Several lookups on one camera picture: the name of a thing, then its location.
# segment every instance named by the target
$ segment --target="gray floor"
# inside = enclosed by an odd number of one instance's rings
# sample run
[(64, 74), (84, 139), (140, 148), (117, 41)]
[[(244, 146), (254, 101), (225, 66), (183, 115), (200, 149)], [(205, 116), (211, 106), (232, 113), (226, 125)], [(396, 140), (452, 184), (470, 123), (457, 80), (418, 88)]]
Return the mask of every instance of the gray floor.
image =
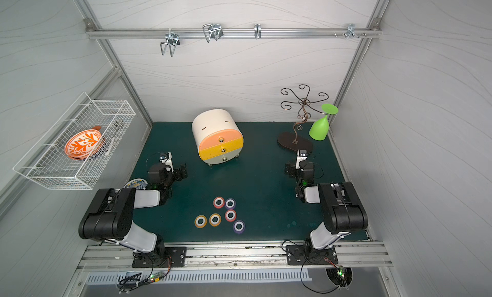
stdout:
[[(380, 297), (388, 296), (378, 268), (352, 269), (354, 279), (350, 286), (336, 290), (329, 294), (339, 297)], [(333, 288), (333, 284), (326, 276), (324, 269), (310, 269), (312, 281), (306, 285), (319, 291)], [(200, 284), (151, 284), (132, 291), (132, 297), (166, 296), (166, 297), (300, 297), (319, 296), (304, 288), (301, 282), (281, 283), (200, 283)], [(115, 285), (91, 285), (86, 286), (83, 297), (119, 297)]]

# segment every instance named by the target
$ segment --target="tape roll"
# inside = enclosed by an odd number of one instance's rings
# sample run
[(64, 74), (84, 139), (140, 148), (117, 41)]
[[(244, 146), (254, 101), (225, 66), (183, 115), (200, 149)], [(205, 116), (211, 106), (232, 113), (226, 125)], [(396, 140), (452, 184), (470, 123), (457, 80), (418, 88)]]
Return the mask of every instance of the tape roll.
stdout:
[(237, 220), (234, 222), (234, 225), (232, 226), (234, 229), (234, 232), (237, 234), (242, 234), (244, 232), (244, 221), (243, 220)]
[(219, 214), (212, 214), (209, 218), (210, 225), (216, 227), (222, 221), (222, 217)]
[(236, 201), (234, 199), (225, 200), (225, 208), (234, 209), (236, 207)]
[(215, 208), (222, 208), (224, 206), (224, 198), (223, 197), (217, 197), (213, 200), (213, 206)]
[(225, 212), (225, 220), (229, 222), (233, 222), (236, 220), (237, 213), (233, 209), (228, 209), (227, 212)]
[(207, 218), (204, 216), (204, 215), (200, 215), (200, 216), (197, 216), (195, 218), (195, 226), (199, 229), (201, 229), (202, 227), (204, 227), (205, 225), (207, 224)]

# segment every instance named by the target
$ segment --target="ventilation grille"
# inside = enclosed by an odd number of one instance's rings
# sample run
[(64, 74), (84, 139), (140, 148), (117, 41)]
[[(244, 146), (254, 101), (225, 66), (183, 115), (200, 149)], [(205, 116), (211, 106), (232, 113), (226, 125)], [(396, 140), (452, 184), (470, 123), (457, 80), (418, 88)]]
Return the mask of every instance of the ventilation grille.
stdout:
[[(171, 270), (171, 273), (156, 283), (266, 283), (301, 281), (301, 269), (248, 269), (248, 270)], [(140, 273), (128, 272), (91, 272), (87, 285), (114, 284), (122, 279)], [(135, 277), (136, 281), (147, 278), (148, 271)], [(311, 281), (309, 272), (303, 270), (303, 281)]]

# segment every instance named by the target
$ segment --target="orange drawer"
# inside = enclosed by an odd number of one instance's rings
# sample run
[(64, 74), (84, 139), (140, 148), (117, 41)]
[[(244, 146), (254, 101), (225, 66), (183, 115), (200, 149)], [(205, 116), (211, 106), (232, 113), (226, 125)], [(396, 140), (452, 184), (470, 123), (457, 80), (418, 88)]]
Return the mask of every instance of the orange drawer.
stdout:
[(244, 140), (243, 137), (241, 136), (240, 138), (231, 140), (229, 142), (225, 142), (225, 141), (219, 142), (219, 145), (217, 146), (212, 146), (203, 150), (200, 149), (198, 153), (200, 154), (200, 158), (202, 160), (206, 160), (242, 148), (243, 144), (244, 144)]
[(213, 146), (224, 145), (225, 143), (242, 137), (243, 135), (235, 129), (224, 129), (208, 135), (204, 140), (202, 140), (198, 150), (202, 151)]

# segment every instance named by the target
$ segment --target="plate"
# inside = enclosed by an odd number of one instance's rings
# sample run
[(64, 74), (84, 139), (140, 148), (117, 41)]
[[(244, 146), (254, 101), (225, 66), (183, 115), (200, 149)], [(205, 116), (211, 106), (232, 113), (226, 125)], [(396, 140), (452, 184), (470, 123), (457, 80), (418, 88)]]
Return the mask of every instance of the plate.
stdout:
[(145, 187), (147, 187), (147, 181), (144, 180), (143, 178), (136, 178), (126, 183), (126, 185), (123, 188), (145, 189)]
[(72, 159), (84, 159), (89, 156), (94, 148), (101, 149), (99, 141), (102, 135), (96, 129), (87, 129), (74, 135), (65, 144), (65, 154)]

